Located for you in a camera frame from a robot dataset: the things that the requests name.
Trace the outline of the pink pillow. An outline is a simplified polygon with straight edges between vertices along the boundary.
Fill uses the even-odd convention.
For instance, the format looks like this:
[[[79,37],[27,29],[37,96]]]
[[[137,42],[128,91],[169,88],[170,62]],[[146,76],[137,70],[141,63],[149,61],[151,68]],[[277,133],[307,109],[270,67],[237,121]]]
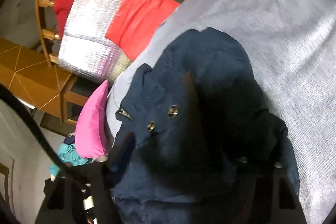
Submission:
[[[75,128],[75,148],[83,158],[106,155],[105,107],[108,81],[105,80],[86,101]]]

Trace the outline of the navy blue padded jacket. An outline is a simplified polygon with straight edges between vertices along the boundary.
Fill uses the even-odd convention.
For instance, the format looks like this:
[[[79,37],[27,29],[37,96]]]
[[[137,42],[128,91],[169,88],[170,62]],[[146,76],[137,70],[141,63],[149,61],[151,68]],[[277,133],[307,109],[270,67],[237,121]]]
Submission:
[[[272,114],[248,55],[228,34],[188,30],[141,65],[116,118],[135,147],[114,187],[123,223],[236,223],[252,191],[241,157],[279,156],[298,196],[285,122]]]

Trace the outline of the wooden chair frame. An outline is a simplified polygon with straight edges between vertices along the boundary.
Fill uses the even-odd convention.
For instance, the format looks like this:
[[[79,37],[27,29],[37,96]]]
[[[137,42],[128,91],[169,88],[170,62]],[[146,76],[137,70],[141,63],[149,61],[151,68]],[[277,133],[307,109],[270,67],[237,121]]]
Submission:
[[[35,18],[39,40],[42,51],[46,58],[47,64],[52,66],[58,63],[58,54],[52,50],[54,42],[60,43],[62,36],[59,34],[56,26],[48,24],[47,15],[54,15],[55,0],[34,0],[35,1]]]

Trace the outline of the silver foil insulation mat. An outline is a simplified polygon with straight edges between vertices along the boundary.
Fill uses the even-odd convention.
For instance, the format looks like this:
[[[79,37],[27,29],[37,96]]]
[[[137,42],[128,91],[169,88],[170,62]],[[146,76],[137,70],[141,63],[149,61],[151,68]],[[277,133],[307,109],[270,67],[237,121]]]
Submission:
[[[96,83],[116,80],[131,64],[122,50],[105,38],[120,3],[121,0],[74,0],[60,44],[60,67]]]

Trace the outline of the grey bed sheet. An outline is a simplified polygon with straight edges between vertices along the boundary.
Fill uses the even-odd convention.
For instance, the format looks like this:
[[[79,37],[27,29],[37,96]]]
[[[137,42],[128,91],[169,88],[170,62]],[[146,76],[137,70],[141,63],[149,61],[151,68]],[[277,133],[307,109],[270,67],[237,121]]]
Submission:
[[[335,205],[335,0],[185,0],[159,26],[147,48],[116,79],[106,119],[115,113],[136,69],[154,65],[184,31],[212,27],[247,52],[273,113],[289,128],[308,223],[322,223]]]

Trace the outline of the red-orange pillow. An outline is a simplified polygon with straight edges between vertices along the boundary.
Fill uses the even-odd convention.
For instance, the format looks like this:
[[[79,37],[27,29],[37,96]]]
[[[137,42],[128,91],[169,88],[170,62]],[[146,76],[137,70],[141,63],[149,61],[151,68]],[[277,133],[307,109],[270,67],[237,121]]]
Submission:
[[[134,61],[178,6],[175,0],[121,0],[105,37]]]

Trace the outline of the teal shirt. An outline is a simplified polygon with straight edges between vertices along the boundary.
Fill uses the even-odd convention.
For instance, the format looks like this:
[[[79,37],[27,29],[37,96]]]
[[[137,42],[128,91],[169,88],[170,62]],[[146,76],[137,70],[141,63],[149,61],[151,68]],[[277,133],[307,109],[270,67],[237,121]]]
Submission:
[[[57,151],[57,156],[63,163],[70,162],[72,166],[84,165],[92,162],[92,158],[81,157],[77,153],[74,143],[62,143]]]

